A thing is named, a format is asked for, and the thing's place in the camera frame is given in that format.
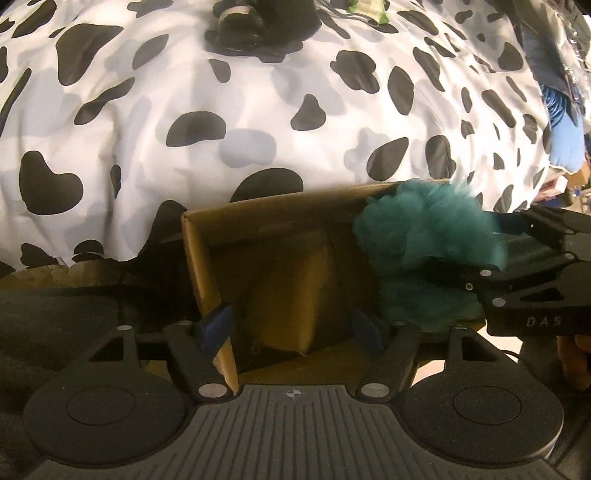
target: crosshair logo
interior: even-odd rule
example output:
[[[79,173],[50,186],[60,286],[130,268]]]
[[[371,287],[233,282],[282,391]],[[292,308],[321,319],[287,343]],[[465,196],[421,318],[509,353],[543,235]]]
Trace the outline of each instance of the crosshair logo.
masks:
[[[301,397],[303,395],[303,393],[299,390],[293,389],[293,390],[289,390],[289,392],[286,393],[286,395],[290,398],[292,398],[293,400],[295,400],[298,397]]]

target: teal plush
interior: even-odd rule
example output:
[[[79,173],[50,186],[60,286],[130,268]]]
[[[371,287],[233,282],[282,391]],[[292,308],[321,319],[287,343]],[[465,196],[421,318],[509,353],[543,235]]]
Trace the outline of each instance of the teal plush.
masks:
[[[427,257],[492,264],[503,269],[505,245],[498,226],[467,190],[409,180],[397,194],[369,198],[353,223],[359,246],[380,280],[381,310],[426,332],[482,317],[476,296],[434,285],[420,268]]]

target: human hand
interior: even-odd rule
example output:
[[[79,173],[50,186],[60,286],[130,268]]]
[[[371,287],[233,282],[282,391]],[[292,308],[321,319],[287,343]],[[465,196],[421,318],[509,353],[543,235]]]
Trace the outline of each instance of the human hand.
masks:
[[[557,342],[566,381],[579,391],[587,390],[591,386],[591,336],[559,336]]]

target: metal screw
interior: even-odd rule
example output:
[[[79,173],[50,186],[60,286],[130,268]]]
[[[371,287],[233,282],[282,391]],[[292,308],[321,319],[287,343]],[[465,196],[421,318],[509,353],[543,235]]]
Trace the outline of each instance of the metal screw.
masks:
[[[206,383],[199,387],[199,395],[205,398],[220,398],[226,393],[228,393],[228,389],[220,383]]]
[[[390,393],[390,389],[381,383],[367,383],[361,387],[361,393],[368,398],[383,398]]]

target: black cable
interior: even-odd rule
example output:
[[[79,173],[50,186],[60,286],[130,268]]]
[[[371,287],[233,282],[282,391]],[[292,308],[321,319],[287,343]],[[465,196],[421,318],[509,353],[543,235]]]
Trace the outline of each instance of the black cable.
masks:
[[[527,362],[521,358],[520,354],[515,353],[511,350],[501,350],[501,352],[503,352],[505,355],[509,355],[509,356],[512,356],[513,358],[517,359],[518,365],[523,365],[524,368],[530,373],[530,375],[532,375],[533,377],[535,376],[533,374],[533,370],[530,368],[530,366],[527,364]]]

